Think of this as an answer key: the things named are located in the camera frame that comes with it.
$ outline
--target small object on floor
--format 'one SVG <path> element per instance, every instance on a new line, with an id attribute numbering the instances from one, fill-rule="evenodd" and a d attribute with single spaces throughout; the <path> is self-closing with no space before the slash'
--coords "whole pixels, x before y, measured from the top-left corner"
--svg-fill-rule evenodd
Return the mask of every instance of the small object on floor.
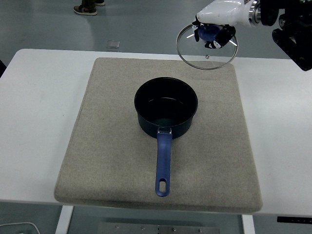
<path id="1" fill-rule="evenodd" d="M 96 0 L 95 1 L 96 6 L 104 6 L 105 5 L 105 0 Z"/>
<path id="2" fill-rule="evenodd" d="M 79 15 L 84 15 L 84 16 L 96 16 L 97 15 L 97 9 L 87 9 L 85 7 L 83 7 L 83 5 L 80 6 L 74 6 L 74 11 L 79 14 Z"/>

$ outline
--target saucepan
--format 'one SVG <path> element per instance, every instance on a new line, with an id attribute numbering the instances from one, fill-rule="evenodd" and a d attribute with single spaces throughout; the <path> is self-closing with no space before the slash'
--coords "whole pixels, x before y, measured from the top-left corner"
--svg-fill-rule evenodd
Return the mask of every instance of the saucepan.
<path id="1" fill-rule="evenodd" d="M 136 92 L 139 125 L 146 134 L 157 138 L 155 192 L 158 196 L 167 196 L 170 192 L 172 139 L 188 131 L 197 106 L 195 91 L 176 78 L 151 79 Z"/>

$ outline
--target felt pad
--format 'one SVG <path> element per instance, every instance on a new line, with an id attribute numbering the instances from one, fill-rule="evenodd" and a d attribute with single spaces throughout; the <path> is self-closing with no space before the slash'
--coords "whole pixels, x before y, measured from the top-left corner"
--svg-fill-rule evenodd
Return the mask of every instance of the felt pad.
<path id="1" fill-rule="evenodd" d="M 137 89 L 156 77 L 188 83 L 198 109 L 174 139 L 171 186 L 155 193 L 157 140 L 140 128 Z M 232 65 L 198 70 L 182 61 L 98 58 L 55 187 L 64 203 L 251 213 L 262 200 Z"/>

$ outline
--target person's foot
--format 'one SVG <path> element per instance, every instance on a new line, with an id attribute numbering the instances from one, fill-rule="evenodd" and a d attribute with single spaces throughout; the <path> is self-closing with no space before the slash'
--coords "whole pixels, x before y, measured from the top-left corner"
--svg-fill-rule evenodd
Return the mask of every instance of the person's foot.
<path id="1" fill-rule="evenodd" d="M 97 6 L 104 6 L 104 5 L 105 5 L 105 0 L 96 0 L 96 1 L 95 1 L 95 4 L 96 4 Z"/>
<path id="2" fill-rule="evenodd" d="M 89 9 L 83 7 L 83 5 L 74 6 L 74 11 L 77 14 L 84 15 L 84 16 L 95 16 L 98 13 L 96 8 L 89 10 Z"/>

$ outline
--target cable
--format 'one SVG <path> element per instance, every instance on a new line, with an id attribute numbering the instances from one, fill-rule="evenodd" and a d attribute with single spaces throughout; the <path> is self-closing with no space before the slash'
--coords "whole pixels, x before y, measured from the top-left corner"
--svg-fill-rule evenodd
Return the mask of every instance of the cable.
<path id="1" fill-rule="evenodd" d="M 11 226 L 11 225 L 19 225 L 19 224 L 30 224 L 30 225 L 33 225 L 35 227 L 35 229 L 37 230 L 38 234 L 40 234 L 37 226 L 34 224 L 34 223 L 31 223 L 31 222 L 23 222 L 23 223 L 6 223 L 6 224 L 1 224 L 0 227 L 2 226 Z"/>

